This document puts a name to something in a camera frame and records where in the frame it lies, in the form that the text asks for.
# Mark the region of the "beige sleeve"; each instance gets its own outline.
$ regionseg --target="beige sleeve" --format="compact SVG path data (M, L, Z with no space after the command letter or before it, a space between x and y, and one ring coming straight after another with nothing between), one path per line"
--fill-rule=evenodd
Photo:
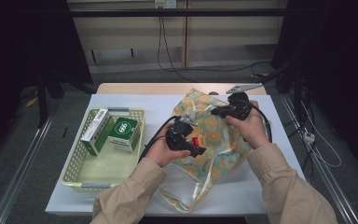
M248 162L263 188L269 222L337 223L330 203L298 176L275 144L255 150Z
M122 184L102 191L94 201L91 223L138 223L165 172L143 158Z

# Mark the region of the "person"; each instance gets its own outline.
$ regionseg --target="person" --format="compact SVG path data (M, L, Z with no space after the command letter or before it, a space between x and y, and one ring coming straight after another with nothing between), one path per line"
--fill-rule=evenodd
M330 203L314 187L300 178L284 158L281 150L270 143L260 114L251 110L246 120L226 117L236 127L253 152L247 160L262 186L268 219L275 223L337 223ZM138 223L145 214L150 198L163 182L163 167L173 159L184 158L188 150L171 151L164 136L170 124L158 134L128 179L101 192L94 201L91 223Z

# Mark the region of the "plastic basket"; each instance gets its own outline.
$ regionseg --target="plastic basket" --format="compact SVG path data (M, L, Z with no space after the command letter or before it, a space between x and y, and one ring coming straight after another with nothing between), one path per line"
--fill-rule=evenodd
M98 156L91 156L80 138L99 109L92 108L88 111L63 168L62 184L77 191L101 191L120 184L130 176L144 149L142 145L145 130L145 110L142 108L115 107L108 108L111 119L106 127L113 127L113 124L120 117L138 120L141 125L139 130L141 134L136 148L130 153L113 149L109 144L104 144Z

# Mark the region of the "hand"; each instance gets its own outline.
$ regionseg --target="hand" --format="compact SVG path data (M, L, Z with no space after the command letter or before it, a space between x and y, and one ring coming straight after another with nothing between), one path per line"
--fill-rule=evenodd
M165 125L156 137L156 142L145 155L146 158L152 160L160 167L168 165L173 159L181 159L190 155L189 150L172 151L167 146L165 135L171 125L171 123Z
M257 101L250 101L250 103L258 107ZM240 131L243 139L249 142L251 148L257 149L269 143L264 130L263 119L255 109L251 110L246 120L226 116L226 121Z

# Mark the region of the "fabric bag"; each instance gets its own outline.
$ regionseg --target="fabric bag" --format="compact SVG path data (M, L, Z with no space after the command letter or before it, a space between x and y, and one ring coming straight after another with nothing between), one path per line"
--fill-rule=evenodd
M227 124L225 119L211 115L211 110L221 105L228 103L192 89L173 109L173 115L183 117L191 114L195 117L198 126L193 126L193 133L186 139L202 135L206 146L206 151L196 158L186 157L170 163L180 167L196 181L192 204L185 204L180 198L173 196L172 192L159 188L161 196L181 212L188 213L194 209L208 194L215 179L234 169L251 149L235 127Z

